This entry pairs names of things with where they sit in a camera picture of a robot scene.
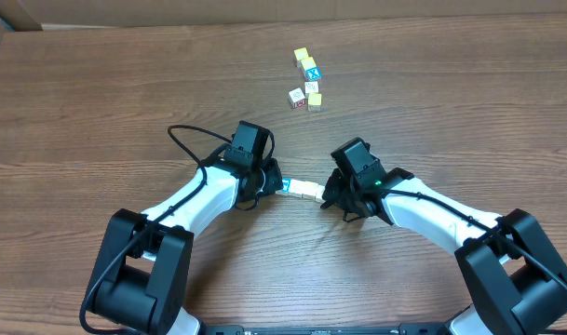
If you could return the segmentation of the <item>blue L block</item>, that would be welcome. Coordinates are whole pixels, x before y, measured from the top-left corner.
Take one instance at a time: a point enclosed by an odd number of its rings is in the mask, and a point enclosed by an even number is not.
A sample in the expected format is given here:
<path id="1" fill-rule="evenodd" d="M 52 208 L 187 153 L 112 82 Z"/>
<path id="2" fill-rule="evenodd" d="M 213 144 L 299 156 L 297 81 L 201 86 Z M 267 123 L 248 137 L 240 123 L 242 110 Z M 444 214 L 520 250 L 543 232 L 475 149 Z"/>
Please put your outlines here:
<path id="1" fill-rule="evenodd" d="M 290 183 L 291 183 L 291 179 L 284 178 L 282 180 L 282 187 L 276 191 L 276 194 L 288 196 L 290 194 Z"/>

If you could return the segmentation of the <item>red I block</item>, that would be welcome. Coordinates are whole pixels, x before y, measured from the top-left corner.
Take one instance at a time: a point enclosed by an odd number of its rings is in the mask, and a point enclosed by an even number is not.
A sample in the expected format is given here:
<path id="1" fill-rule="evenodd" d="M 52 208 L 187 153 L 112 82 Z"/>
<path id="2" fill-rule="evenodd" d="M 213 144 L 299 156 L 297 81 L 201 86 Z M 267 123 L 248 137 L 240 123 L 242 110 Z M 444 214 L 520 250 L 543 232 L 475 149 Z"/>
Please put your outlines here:
<path id="1" fill-rule="evenodd" d="M 289 195 L 302 198 L 304 193 L 304 181 L 290 180 Z"/>

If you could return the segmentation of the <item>white block blue side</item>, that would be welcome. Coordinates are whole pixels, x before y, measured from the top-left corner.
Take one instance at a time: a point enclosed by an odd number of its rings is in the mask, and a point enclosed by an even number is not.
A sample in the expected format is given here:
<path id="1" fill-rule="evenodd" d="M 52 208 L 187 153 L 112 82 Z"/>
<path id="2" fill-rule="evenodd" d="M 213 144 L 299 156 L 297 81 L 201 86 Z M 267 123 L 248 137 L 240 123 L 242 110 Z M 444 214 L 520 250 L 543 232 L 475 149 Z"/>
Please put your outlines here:
<path id="1" fill-rule="evenodd" d="M 325 200 L 323 199 L 324 192 L 325 192 L 325 187 L 323 185 L 318 185 L 316 187 L 315 200 L 318 203 L 324 203 L 325 202 Z"/>

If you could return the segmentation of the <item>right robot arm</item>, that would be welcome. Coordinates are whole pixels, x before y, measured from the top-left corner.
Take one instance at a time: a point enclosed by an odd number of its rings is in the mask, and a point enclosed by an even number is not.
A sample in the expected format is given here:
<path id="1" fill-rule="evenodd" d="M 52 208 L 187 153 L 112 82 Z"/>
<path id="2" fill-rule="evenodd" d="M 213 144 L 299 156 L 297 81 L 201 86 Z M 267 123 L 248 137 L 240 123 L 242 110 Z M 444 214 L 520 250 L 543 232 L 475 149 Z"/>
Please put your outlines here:
<path id="1" fill-rule="evenodd" d="M 442 334 L 553 334 L 567 314 L 567 265 L 538 220 L 522 209 L 477 210 L 433 191 L 409 171 L 387 171 L 361 138 L 331 152 L 324 191 L 346 223 L 377 217 L 452 254 L 472 300 Z"/>

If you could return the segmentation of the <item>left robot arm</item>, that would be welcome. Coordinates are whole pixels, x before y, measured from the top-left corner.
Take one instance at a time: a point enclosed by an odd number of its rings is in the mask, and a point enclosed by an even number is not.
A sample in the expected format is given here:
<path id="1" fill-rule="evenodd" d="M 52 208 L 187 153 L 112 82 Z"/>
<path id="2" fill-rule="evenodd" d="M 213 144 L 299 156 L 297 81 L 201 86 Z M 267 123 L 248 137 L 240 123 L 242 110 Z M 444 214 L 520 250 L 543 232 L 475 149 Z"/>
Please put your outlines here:
<path id="1" fill-rule="evenodd" d="M 283 186 L 271 130 L 242 121 L 195 176 L 141 213 L 118 210 L 109 220 L 79 311 L 81 328 L 100 333 L 88 314 L 116 324 L 115 334 L 204 334 L 183 308 L 194 240 L 222 213 L 255 209 Z"/>

